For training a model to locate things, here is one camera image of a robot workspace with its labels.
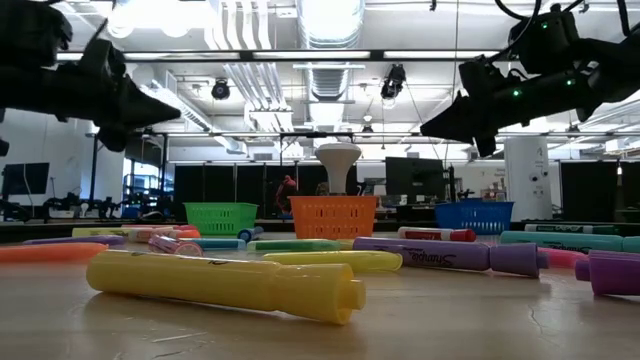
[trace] orange basket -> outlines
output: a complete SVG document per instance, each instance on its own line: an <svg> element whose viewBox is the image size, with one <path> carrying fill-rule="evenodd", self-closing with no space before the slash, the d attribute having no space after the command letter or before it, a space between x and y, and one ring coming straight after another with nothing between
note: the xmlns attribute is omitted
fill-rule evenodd
<svg viewBox="0 0 640 360"><path fill-rule="evenodd" d="M355 239L373 234L376 196L290 196L298 239Z"/></svg>

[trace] blue basket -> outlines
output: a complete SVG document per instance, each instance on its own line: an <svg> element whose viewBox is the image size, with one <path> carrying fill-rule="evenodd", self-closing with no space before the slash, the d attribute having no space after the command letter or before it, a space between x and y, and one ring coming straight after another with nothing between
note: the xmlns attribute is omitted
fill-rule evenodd
<svg viewBox="0 0 640 360"><path fill-rule="evenodd" d="M471 229L478 235L497 235L511 226L513 202L462 201L436 205L438 226Z"/></svg>

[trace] table surface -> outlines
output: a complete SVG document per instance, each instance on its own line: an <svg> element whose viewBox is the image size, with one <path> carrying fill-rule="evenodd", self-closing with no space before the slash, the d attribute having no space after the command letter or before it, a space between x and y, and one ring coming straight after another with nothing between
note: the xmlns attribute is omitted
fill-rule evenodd
<svg viewBox="0 0 640 360"><path fill-rule="evenodd" d="M84 274L81 265L1 267L0 358L640 357L640 301L594 297L570 270L545 270L539 280L416 268L357 274L367 286L367 305L346 326L103 294Z"/></svg>

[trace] person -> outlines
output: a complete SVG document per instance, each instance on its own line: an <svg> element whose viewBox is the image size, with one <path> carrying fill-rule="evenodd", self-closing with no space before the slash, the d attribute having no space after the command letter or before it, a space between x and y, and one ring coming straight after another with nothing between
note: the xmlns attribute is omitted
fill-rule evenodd
<svg viewBox="0 0 640 360"><path fill-rule="evenodd" d="M280 187L276 192L276 204L280 208L283 215L291 213L291 200L289 196L293 196L297 192L297 184L289 175L285 175L284 180L280 183Z"/></svg>

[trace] white pillar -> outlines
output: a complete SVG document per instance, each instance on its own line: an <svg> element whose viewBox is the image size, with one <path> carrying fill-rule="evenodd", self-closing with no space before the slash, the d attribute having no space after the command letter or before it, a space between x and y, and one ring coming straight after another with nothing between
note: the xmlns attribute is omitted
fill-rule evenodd
<svg viewBox="0 0 640 360"><path fill-rule="evenodd" d="M514 137L505 142L507 197L515 202L511 221L553 216L549 153L545 137Z"/></svg>

